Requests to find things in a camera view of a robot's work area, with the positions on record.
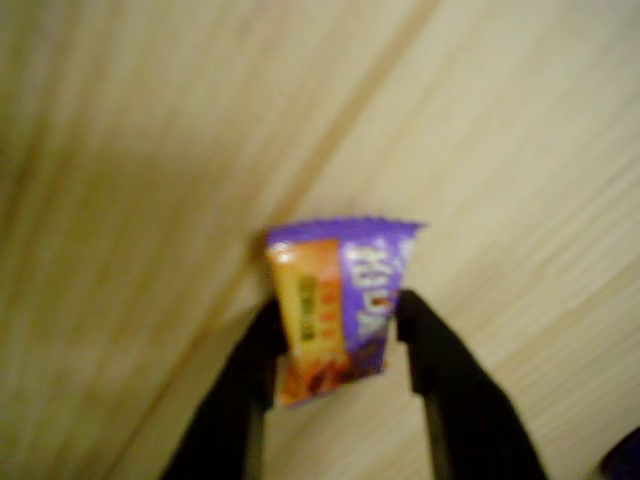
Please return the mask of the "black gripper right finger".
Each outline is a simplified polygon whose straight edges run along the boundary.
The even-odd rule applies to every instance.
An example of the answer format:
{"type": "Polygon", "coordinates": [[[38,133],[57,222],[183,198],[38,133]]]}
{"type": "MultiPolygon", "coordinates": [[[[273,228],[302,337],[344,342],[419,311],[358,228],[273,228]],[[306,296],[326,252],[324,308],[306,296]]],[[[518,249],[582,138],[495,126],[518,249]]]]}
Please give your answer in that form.
{"type": "Polygon", "coordinates": [[[423,399],[435,479],[541,479],[543,466],[509,397],[416,293],[397,304],[411,385],[423,399]]]}

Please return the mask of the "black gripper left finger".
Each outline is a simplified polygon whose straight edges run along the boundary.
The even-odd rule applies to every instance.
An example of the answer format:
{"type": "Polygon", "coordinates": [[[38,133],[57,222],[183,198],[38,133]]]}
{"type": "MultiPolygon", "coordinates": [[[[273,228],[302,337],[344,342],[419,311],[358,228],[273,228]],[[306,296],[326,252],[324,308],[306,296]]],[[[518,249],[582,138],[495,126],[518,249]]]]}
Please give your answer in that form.
{"type": "Polygon", "coordinates": [[[263,477],[265,417],[286,350],[279,306],[270,299],[199,404],[167,466],[169,479],[263,477]]]}

